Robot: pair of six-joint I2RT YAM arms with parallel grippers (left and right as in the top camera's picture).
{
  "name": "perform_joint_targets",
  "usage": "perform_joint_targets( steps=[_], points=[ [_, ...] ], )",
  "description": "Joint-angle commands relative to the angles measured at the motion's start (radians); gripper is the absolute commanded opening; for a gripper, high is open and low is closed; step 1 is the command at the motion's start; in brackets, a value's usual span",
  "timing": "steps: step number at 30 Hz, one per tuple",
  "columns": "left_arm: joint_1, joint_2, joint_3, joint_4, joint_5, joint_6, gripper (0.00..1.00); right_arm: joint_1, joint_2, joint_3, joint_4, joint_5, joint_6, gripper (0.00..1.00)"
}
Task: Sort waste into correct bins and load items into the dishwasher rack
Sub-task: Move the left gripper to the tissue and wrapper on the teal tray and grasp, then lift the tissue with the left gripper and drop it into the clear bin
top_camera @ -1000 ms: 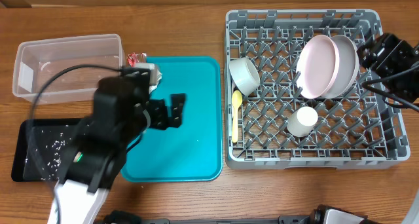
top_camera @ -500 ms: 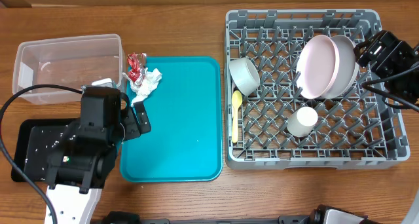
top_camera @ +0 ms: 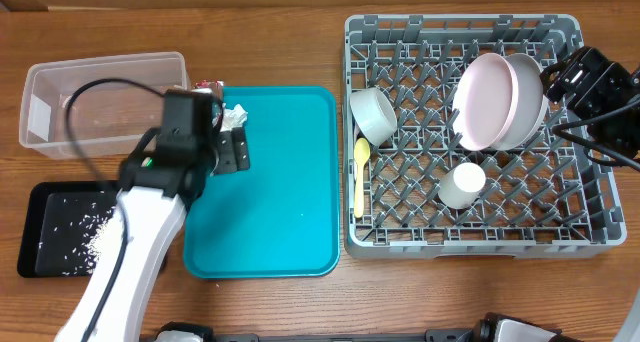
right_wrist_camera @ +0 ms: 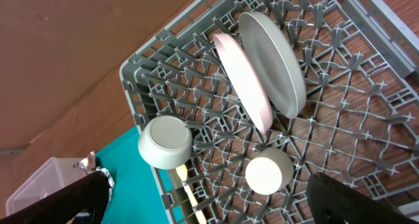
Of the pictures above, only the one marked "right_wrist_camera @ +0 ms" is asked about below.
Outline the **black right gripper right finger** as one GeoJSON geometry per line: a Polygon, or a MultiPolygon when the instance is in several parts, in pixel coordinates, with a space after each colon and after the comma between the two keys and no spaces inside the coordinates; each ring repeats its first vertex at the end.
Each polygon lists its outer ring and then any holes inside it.
{"type": "Polygon", "coordinates": [[[321,172],[309,177],[306,195],[315,223],[416,223],[321,172]]]}

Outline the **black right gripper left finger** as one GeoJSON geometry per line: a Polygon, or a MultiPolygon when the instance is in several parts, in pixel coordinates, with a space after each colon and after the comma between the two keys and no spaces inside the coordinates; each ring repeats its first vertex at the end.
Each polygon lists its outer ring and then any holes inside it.
{"type": "Polygon", "coordinates": [[[96,171],[1,219],[1,224],[101,223],[108,202],[109,184],[104,174],[96,171]]]}

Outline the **red foil wrapper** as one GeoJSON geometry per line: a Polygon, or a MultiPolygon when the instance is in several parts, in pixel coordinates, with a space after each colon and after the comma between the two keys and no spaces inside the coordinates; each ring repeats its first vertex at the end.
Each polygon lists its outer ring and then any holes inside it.
{"type": "Polygon", "coordinates": [[[87,176],[92,172],[96,171],[96,154],[94,151],[89,152],[89,154],[82,160],[76,162],[73,165],[74,168],[78,168],[82,171],[83,176],[87,176]]]}

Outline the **white paper cup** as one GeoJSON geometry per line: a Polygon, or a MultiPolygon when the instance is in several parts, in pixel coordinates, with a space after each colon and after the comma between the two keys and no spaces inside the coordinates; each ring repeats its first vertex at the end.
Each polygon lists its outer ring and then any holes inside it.
{"type": "Polygon", "coordinates": [[[291,182],[293,174],[289,155],[270,147],[253,158],[245,170],[247,184],[260,195],[271,195],[284,188],[291,182]]]}

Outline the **grey bowl with rice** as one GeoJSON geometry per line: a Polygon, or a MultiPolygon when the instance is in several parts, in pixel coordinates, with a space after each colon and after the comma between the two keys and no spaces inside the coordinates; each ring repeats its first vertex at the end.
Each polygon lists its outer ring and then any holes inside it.
{"type": "Polygon", "coordinates": [[[152,119],[140,134],[138,151],[152,167],[171,170],[191,157],[192,132],[184,120],[171,115],[152,119]]]}

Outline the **yellow plastic spoon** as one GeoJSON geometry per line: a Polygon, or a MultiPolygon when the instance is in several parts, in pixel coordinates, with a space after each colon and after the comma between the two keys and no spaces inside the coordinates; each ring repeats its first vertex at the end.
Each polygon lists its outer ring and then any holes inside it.
{"type": "MultiPolygon", "coordinates": [[[[184,183],[188,178],[188,170],[185,164],[178,166],[176,169],[177,175],[179,176],[180,180],[184,183]]],[[[198,205],[196,198],[194,197],[193,191],[190,185],[183,185],[183,188],[189,198],[191,206],[194,208],[198,205]]],[[[194,215],[196,216],[199,224],[206,224],[207,219],[202,210],[193,211],[194,215]]]]}

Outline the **pink rimmed white plate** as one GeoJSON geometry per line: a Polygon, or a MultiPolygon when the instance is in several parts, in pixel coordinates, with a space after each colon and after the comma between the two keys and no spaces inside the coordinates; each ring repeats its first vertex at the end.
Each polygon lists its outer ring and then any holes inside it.
{"type": "Polygon", "coordinates": [[[213,42],[237,97],[257,130],[265,134],[272,126],[272,110],[249,58],[229,34],[214,34],[213,42]]]}

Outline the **grey plate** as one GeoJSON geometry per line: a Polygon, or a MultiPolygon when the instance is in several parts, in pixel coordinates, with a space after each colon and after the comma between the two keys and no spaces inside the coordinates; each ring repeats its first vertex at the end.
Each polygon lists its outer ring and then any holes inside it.
{"type": "Polygon", "coordinates": [[[306,104],[302,70],[280,28],[261,12],[243,12],[240,38],[263,88],[275,108],[294,119],[306,104]]]}

